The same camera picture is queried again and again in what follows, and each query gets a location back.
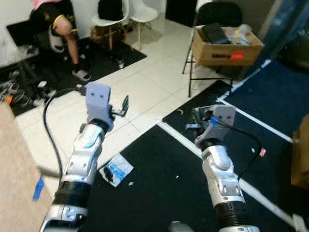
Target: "slipper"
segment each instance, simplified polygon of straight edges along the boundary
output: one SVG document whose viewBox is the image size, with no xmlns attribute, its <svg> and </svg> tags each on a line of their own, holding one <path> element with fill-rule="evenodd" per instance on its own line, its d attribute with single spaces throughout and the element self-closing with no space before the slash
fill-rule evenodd
<svg viewBox="0 0 309 232">
<path fill-rule="evenodd" d="M 72 75 L 84 82 L 87 82 L 91 79 L 91 76 L 89 75 L 89 73 L 82 69 L 77 72 L 73 70 Z"/>
<path fill-rule="evenodd" d="M 63 44 L 62 38 L 53 33 L 51 25 L 48 28 L 48 35 L 49 35 L 49 44 L 50 44 L 51 49 L 56 53 L 63 53 L 64 44 Z"/>
</svg>

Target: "plastic packet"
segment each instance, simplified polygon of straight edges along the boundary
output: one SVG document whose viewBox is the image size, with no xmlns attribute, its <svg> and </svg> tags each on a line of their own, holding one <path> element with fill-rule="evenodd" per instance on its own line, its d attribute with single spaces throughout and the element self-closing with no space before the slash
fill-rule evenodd
<svg viewBox="0 0 309 232">
<path fill-rule="evenodd" d="M 117 187 L 132 170 L 133 166 L 118 153 L 99 172 L 104 180 Z"/>
</svg>

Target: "cable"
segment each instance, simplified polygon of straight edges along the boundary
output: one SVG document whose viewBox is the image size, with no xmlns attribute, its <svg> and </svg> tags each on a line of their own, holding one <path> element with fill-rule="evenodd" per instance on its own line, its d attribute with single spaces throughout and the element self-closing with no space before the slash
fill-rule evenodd
<svg viewBox="0 0 309 232">
<path fill-rule="evenodd" d="M 250 138 L 252 138 L 253 140 L 255 140 L 255 141 L 258 143 L 258 145 L 259 145 L 259 148 L 258 148 L 258 150 L 255 152 L 254 157 L 249 161 L 248 165 L 244 168 L 244 170 L 242 170 L 242 172 L 238 175 L 237 180 L 239 181 L 239 180 L 242 178 L 242 176 L 245 174 L 245 172 L 248 170 L 248 168 L 250 167 L 250 165 L 251 165 L 258 157 L 260 157 L 260 154 L 261 154 L 262 149 L 263 149 L 263 147 L 262 147 L 262 142 L 261 142 L 261 140 L 259 140 L 255 135 L 253 135 L 253 134 L 251 134 L 251 133 L 249 133 L 249 132 L 246 132 L 246 131 L 244 131 L 244 130 L 242 130 L 242 129 L 239 129 L 239 128 L 230 126 L 230 125 L 226 124 L 225 122 L 222 122 L 222 121 L 220 121 L 220 120 L 218 120 L 218 119 L 216 119 L 216 120 L 218 121 L 218 123 L 219 123 L 220 125 L 222 125 L 222 126 L 224 126 L 224 127 L 230 128 L 230 129 L 232 129 L 232 130 L 234 130 L 234 131 L 237 131 L 237 132 L 240 132 L 240 133 L 242 133 L 242 134 L 245 134 L 245 135 L 249 136 Z"/>
<path fill-rule="evenodd" d="M 44 111 L 43 111 L 43 122 L 44 122 L 44 127 L 45 127 L 45 130 L 47 132 L 47 135 L 49 137 L 49 140 L 50 142 L 52 143 L 53 145 L 53 148 L 55 150 L 55 153 L 56 153 L 56 157 L 57 157 L 57 161 L 58 161 L 58 166 L 59 166 L 59 176 L 60 176 L 60 179 L 59 179 L 59 182 L 61 181 L 62 179 L 62 175 L 63 175 L 63 167 L 62 167 L 62 162 L 61 162 L 61 158 L 60 158 L 60 154 L 59 154 L 59 151 L 57 149 L 57 146 L 55 144 L 55 141 L 53 139 L 53 136 L 51 135 L 51 132 L 49 130 L 49 127 L 47 125 L 47 122 L 46 122 L 46 112 L 47 112 L 47 109 L 50 105 L 50 103 L 53 101 L 53 99 L 57 98 L 57 97 L 60 97 L 62 96 L 62 94 L 64 93 L 67 93 L 67 92 L 70 92 L 70 91 L 76 91 L 78 90 L 77 88 L 65 88 L 63 90 L 60 90 L 58 91 L 57 93 L 55 93 L 46 103 L 45 107 L 44 107 Z"/>
</svg>

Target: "white tape line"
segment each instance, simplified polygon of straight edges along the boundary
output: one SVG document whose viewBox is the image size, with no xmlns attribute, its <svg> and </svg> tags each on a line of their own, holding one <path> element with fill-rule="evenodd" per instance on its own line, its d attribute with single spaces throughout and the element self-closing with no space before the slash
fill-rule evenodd
<svg viewBox="0 0 309 232">
<path fill-rule="evenodd" d="M 230 103 L 228 103 L 228 102 L 226 102 L 226 101 L 224 101 L 224 100 L 222 100 L 222 99 L 217 98 L 217 100 L 218 100 L 218 102 L 221 102 L 221 103 L 223 103 L 224 105 L 233 106 L 233 105 L 231 105 Z M 281 137 L 282 139 L 288 141 L 289 143 L 293 143 L 293 139 L 292 139 L 291 137 L 289 137 L 289 136 L 283 134 L 282 132 L 280 132 L 280 131 L 276 130 L 275 128 L 271 127 L 270 125 L 268 125 L 268 124 L 266 124 L 266 123 L 260 121 L 259 119 L 257 119 L 257 118 L 255 118 L 255 117 L 251 116 L 250 114 L 247 114 L 246 112 L 244 112 L 244 111 L 238 109 L 237 107 L 235 107 L 235 109 L 236 109 L 236 111 L 237 111 L 238 113 L 240 113 L 240 114 L 246 116 L 247 118 L 251 119 L 253 122 L 256 122 L 257 124 L 261 125 L 262 127 L 266 128 L 267 130 L 269 130 L 269 131 L 273 132 L 274 134 L 278 135 L 278 136 Z"/>
<path fill-rule="evenodd" d="M 253 77 L 254 75 L 256 75 L 258 72 L 260 72 L 263 68 L 265 68 L 268 64 L 271 63 L 271 60 L 267 59 L 264 64 L 262 64 L 262 66 L 258 69 L 256 69 L 253 73 L 251 73 L 248 77 L 246 77 L 245 79 L 243 79 L 241 82 L 239 82 L 238 84 L 236 84 L 235 86 L 232 87 L 231 92 L 233 93 L 236 89 L 238 89 L 240 86 L 242 86 L 246 81 L 248 81 L 251 77 Z M 225 98 L 227 98 L 229 96 L 229 91 L 225 92 L 221 97 L 219 97 L 220 99 L 224 100 Z"/>
<path fill-rule="evenodd" d="M 183 146 L 185 146 L 190 151 L 192 151 L 200 159 L 202 159 L 202 151 L 198 149 L 194 143 L 192 143 L 190 140 L 188 140 L 186 137 L 184 137 L 182 134 L 176 131 L 173 127 L 171 127 L 169 124 L 164 123 L 164 122 L 158 122 L 157 125 L 161 127 L 163 130 L 165 130 L 165 132 L 170 134 L 172 137 L 174 137 Z M 285 213 L 282 209 L 280 209 L 274 203 L 272 203 L 270 200 L 268 200 L 259 190 L 257 190 L 255 187 L 250 185 L 244 179 L 240 179 L 239 184 L 243 191 L 245 191 L 248 195 L 250 195 L 255 200 L 257 200 L 266 209 L 268 209 L 270 212 L 272 212 L 277 217 L 279 217 L 280 219 L 282 219 L 283 221 L 285 221 L 287 224 L 289 224 L 290 226 L 294 228 L 294 221 L 292 217 L 289 216 L 287 213 Z"/>
</svg>

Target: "white chair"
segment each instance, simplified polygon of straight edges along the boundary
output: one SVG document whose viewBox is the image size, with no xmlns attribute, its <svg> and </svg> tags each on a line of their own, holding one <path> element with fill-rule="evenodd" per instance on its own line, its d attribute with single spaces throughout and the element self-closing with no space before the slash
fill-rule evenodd
<svg viewBox="0 0 309 232">
<path fill-rule="evenodd" d="M 109 47 L 110 47 L 110 50 L 112 50 L 112 34 L 113 34 L 111 26 L 118 24 L 118 23 L 125 23 L 125 21 L 129 17 L 129 5 L 130 5 L 129 0 L 122 0 L 122 9 L 123 9 L 123 13 L 124 13 L 124 18 L 121 19 L 121 20 L 118 20 L 118 21 L 110 21 L 110 20 L 100 19 L 98 14 L 96 14 L 95 16 L 92 17 L 92 22 L 96 26 L 98 26 L 98 27 L 108 27 L 108 26 L 110 26 L 109 27 Z M 129 38 L 127 31 L 126 31 L 123 24 L 122 24 L 122 30 L 125 33 L 125 37 L 126 37 L 128 43 L 129 43 L 131 49 L 133 49 L 130 38 Z"/>
<path fill-rule="evenodd" d="M 130 0 L 130 2 L 130 19 L 138 24 L 138 42 L 141 50 L 140 26 L 141 24 L 145 25 L 152 32 L 154 40 L 156 41 L 155 32 L 150 22 L 156 19 L 159 16 L 159 13 L 155 9 L 146 6 L 143 0 Z"/>
</svg>

